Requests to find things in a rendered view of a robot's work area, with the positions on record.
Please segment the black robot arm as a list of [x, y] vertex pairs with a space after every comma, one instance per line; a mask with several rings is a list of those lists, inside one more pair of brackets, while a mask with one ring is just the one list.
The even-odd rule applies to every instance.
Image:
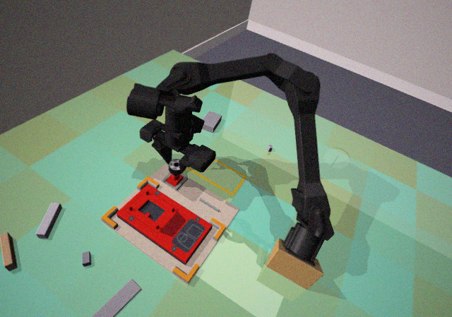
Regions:
[[[331, 209], [320, 182], [319, 152], [316, 134], [316, 109], [320, 82], [313, 73], [303, 71], [277, 54], [206, 64], [181, 61], [173, 65], [169, 75], [156, 88], [135, 83], [127, 99], [129, 115], [147, 119], [162, 116], [174, 129], [184, 129], [194, 122], [190, 138], [200, 133], [204, 120], [193, 115], [203, 102], [195, 92], [218, 83], [266, 76], [285, 92], [295, 121], [295, 137], [299, 183], [291, 189], [292, 206], [297, 221], [285, 239], [286, 251], [315, 266], [314, 260], [324, 242], [335, 233], [330, 221]], [[182, 94], [182, 95], [180, 95]]]

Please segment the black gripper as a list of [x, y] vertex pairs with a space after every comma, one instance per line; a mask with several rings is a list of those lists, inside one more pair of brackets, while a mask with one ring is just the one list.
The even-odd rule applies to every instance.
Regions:
[[198, 172], [204, 172], [215, 160], [216, 153], [204, 145], [198, 146], [189, 143], [193, 139], [190, 138], [191, 128], [193, 127], [194, 122], [191, 122], [191, 125], [187, 128], [174, 129], [166, 123], [163, 124], [153, 119], [140, 129], [139, 134], [140, 139], [147, 143], [151, 142], [153, 138], [152, 147], [157, 150], [167, 164], [172, 160], [172, 150], [175, 150], [185, 155], [179, 161], [181, 172], [187, 167]]

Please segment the black wheel with grey hub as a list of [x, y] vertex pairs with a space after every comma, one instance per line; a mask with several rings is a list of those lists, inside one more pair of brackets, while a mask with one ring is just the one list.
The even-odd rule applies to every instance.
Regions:
[[[173, 159], [169, 162], [169, 172], [173, 175], [179, 175], [183, 172], [181, 172], [180, 167], [179, 167], [179, 159]], [[175, 167], [175, 165], [177, 165], [178, 167]]]

